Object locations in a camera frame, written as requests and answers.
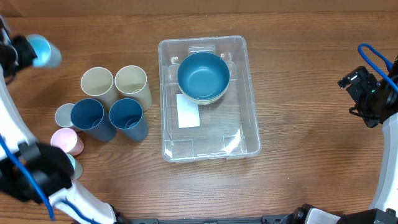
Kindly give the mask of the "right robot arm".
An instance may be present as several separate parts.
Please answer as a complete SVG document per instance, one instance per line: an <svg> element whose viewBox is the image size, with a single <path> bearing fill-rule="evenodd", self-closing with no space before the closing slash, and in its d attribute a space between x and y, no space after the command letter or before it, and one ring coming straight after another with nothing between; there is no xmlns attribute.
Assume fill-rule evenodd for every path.
<svg viewBox="0 0 398 224"><path fill-rule="evenodd" d="M360 66L338 81L355 102L349 112L374 128L382 125L384 151L375 196L370 209L397 210L397 92L383 78Z"/></svg>

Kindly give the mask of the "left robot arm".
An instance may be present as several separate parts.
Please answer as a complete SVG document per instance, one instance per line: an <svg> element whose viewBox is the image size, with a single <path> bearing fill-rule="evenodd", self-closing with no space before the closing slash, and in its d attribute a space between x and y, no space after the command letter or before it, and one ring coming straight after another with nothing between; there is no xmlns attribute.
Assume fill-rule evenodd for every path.
<svg viewBox="0 0 398 224"><path fill-rule="evenodd" d="M66 153L39 142L22 120L7 86L36 58L27 38L11 37L1 22L1 191L21 202L43 203L51 220L58 209L75 223L129 223L79 183Z"/></svg>

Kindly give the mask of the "light blue small cup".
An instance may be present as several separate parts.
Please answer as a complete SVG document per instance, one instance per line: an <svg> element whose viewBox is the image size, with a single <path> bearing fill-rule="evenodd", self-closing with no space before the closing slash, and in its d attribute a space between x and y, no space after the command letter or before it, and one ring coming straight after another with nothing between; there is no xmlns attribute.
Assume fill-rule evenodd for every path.
<svg viewBox="0 0 398 224"><path fill-rule="evenodd" d="M33 60L33 66L37 68L55 68L61 64L62 55L59 49L49 42L44 36L31 34L27 41L32 46L37 58Z"/></svg>

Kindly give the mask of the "dark blue bowl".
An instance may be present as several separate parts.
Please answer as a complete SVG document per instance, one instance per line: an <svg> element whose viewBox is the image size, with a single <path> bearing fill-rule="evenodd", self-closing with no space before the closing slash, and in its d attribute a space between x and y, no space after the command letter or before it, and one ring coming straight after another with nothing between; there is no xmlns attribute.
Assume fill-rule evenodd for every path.
<svg viewBox="0 0 398 224"><path fill-rule="evenodd" d="M209 52L197 52L186 57L177 71L182 90L195 99L207 100L229 86L230 71L226 62Z"/></svg>

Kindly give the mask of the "grey small cup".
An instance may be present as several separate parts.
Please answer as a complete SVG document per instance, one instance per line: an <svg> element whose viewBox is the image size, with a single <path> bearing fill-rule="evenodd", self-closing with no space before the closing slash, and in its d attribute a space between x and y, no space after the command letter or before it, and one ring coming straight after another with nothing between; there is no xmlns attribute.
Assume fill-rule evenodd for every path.
<svg viewBox="0 0 398 224"><path fill-rule="evenodd" d="M61 128L70 128L76 132L80 130L72 123L71 120L71 112L74 107L73 103L67 103L60 106L57 111L55 112L55 122Z"/></svg>

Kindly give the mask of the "cream bowl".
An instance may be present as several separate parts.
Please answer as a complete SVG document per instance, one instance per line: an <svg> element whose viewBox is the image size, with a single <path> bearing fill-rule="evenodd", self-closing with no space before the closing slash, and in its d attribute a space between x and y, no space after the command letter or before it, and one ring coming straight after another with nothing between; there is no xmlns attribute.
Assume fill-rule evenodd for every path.
<svg viewBox="0 0 398 224"><path fill-rule="evenodd" d="M195 102L196 104L198 104L198 105L210 105L210 104L215 103L216 101L218 101L218 100L226 93L226 91L227 91L227 89L228 89L229 86L227 86L219 95L217 95L217 96L215 96L215 97L213 97L213 98L207 99L207 100L195 99L195 98L193 98L193 97L191 97L191 96L188 96L188 95L182 90L181 86L178 86L178 87L179 87L179 90L182 92L182 94L183 94L184 96L186 96L189 100L192 100L192 101Z"/></svg>

